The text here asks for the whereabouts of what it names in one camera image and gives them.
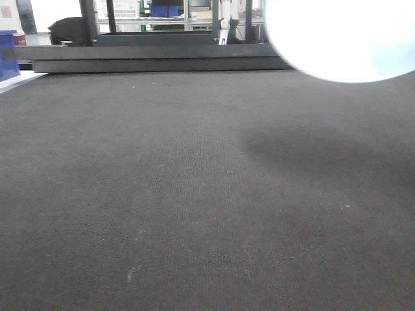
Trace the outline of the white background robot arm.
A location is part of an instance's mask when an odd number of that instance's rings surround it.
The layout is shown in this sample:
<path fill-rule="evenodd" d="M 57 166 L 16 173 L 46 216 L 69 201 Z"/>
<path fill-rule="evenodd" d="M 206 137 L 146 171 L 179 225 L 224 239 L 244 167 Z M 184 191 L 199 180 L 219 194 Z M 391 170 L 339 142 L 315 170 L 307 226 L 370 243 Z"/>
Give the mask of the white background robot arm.
<path fill-rule="evenodd" d="M 226 45 L 230 30 L 239 22 L 239 2 L 238 0 L 220 0 L 218 9 L 219 45 Z"/>

